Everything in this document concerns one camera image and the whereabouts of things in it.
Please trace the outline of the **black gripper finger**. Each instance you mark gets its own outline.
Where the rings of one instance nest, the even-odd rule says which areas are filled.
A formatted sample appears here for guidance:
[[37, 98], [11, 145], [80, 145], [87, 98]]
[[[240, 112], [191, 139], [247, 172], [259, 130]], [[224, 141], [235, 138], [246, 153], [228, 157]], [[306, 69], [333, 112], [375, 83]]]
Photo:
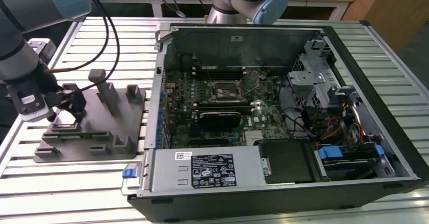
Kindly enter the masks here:
[[73, 94], [72, 96], [72, 115], [79, 123], [85, 115], [87, 101], [83, 92]]
[[56, 118], [59, 117], [59, 114], [61, 113], [63, 108], [61, 107], [52, 107], [51, 111], [49, 111], [49, 116], [47, 117], [48, 122], [55, 122]]

